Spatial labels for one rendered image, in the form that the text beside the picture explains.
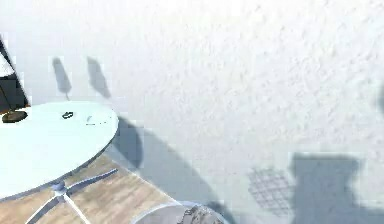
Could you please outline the white round bin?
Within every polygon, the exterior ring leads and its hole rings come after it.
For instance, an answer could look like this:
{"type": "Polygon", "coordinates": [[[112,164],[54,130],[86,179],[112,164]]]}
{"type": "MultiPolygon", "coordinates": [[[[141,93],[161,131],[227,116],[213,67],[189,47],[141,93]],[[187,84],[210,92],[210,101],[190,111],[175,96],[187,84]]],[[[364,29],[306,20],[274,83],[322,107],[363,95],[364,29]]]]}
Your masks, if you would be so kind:
{"type": "Polygon", "coordinates": [[[160,204],[130,221],[130,224],[230,224],[207,205],[191,201],[160,204]]]}

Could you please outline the round pale blue table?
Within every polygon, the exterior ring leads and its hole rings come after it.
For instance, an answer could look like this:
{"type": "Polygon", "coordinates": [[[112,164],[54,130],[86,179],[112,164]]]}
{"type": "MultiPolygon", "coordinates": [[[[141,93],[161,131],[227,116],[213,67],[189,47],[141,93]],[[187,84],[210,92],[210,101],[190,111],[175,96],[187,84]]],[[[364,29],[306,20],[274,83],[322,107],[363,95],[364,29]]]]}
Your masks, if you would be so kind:
{"type": "Polygon", "coordinates": [[[113,140],[119,119],[109,107],[87,101],[51,102],[24,109],[28,117],[17,123],[0,120],[0,202],[15,200],[45,188],[54,196],[29,217],[36,224],[61,202],[109,177],[114,169],[71,186],[65,179],[97,159],[113,140]],[[63,119],[65,112],[73,117],[63,119]]]}

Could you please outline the dark table lamp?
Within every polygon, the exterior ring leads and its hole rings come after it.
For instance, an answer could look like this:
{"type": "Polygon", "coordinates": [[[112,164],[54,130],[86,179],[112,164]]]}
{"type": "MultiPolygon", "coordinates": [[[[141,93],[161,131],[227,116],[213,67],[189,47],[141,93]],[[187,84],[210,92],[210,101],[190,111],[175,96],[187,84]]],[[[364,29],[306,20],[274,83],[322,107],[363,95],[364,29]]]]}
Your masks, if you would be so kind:
{"type": "Polygon", "coordinates": [[[3,123],[17,123],[28,117],[24,108],[29,107],[16,69],[0,35],[0,115],[3,123]]]}

